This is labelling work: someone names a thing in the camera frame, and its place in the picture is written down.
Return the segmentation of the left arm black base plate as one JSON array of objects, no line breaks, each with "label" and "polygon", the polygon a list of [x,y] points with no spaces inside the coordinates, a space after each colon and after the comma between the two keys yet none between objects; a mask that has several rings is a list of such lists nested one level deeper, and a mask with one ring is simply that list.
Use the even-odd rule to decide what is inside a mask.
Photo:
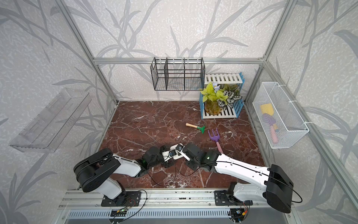
[{"label": "left arm black base plate", "polygon": [[138,207],[141,199],[141,191],[125,191],[114,199],[104,196],[102,207]]}]

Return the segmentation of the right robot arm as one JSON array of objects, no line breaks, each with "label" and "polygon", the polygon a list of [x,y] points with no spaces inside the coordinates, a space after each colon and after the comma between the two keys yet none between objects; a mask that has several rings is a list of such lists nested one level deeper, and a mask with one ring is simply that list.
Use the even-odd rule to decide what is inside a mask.
[{"label": "right robot arm", "polygon": [[175,150],[186,159],[186,165],[192,170],[203,169],[208,172],[233,176],[255,186],[244,190],[240,183],[229,188],[228,193],[237,201],[266,200],[277,211],[291,212],[294,184],[284,170],[272,164],[271,167],[260,167],[235,160],[220,151],[200,149],[195,144],[179,144]]}]

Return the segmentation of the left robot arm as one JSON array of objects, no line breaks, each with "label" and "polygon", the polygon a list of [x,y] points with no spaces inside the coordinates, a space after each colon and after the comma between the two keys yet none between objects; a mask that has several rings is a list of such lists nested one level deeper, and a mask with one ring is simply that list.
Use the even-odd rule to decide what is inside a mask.
[{"label": "left robot arm", "polygon": [[177,155],[175,148],[151,147],[140,160],[118,156],[104,148],[74,166],[74,174],[83,192],[97,191],[111,200],[122,200],[126,192],[121,184],[111,178],[112,174],[142,177],[152,167],[167,163]]}]

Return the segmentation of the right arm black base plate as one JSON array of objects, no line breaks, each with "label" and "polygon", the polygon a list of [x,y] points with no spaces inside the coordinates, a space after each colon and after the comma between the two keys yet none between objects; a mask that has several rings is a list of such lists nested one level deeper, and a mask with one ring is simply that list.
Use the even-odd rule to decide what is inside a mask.
[{"label": "right arm black base plate", "polygon": [[216,206],[252,206],[253,201],[240,201],[235,198],[233,195],[227,193],[227,190],[216,190],[214,191],[214,199]]}]

